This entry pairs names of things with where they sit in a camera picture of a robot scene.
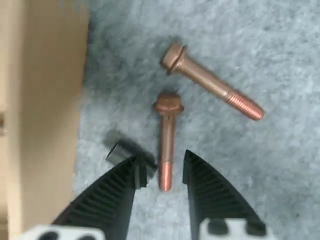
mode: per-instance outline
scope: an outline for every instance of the bolt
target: bolt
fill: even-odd
[[[173,93],[160,93],[153,109],[161,115],[159,188],[167,192],[172,185],[172,159],[174,153],[176,114],[184,110],[180,96]]]
[[[186,46],[172,43],[161,60],[161,65],[167,69],[168,75],[174,71],[184,74],[249,118],[256,121],[263,118],[264,110],[258,104],[190,59],[186,55]]]

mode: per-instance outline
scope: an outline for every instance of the threaded end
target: threaded end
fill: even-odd
[[[230,92],[226,102],[253,120],[257,121],[264,117],[264,110],[238,91]]]
[[[167,192],[171,189],[172,184],[172,162],[159,163],[159,188]]]

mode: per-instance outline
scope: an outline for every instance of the bolt head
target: bolt head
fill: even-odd
[[[181,104],[181,98],[174,93],[160,93],[156,102],[153,104],[153,109],[160,114],[175,114],[182,112],[184,106]]]
[[[185,56],[186,47],[179,46],[176,42],[173,42],[167,49],[160,64],[167,69],[167,74],[173,73],[179,65],[179,62]]]

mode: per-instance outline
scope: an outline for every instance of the bolt shank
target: bolt shank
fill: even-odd
[[[160,162],[172,162],[175,138],[175,114],[165,114],[161,118]]]
[[[189,57],[185,56],[176,71],[188,76],[196,83],[200,84],[203,88],[209,92],[216,94],[223,100],[227,101],[229,92],[232,88],[222,82],[215,74],[208,71]]]

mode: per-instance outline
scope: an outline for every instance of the gray carpet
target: gray carpet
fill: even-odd
[[[157,154],[152,103],[177,91],[173,186],[136,192],[128,240],[190,239],[183,157],[221,172],[281,240],[320,238],[320,2],[318,0],[91,0],[74,192],[112,166],[104,140],[120,131]],[[264,109],[255,122],[191,80],[167,77],[172,40]]]

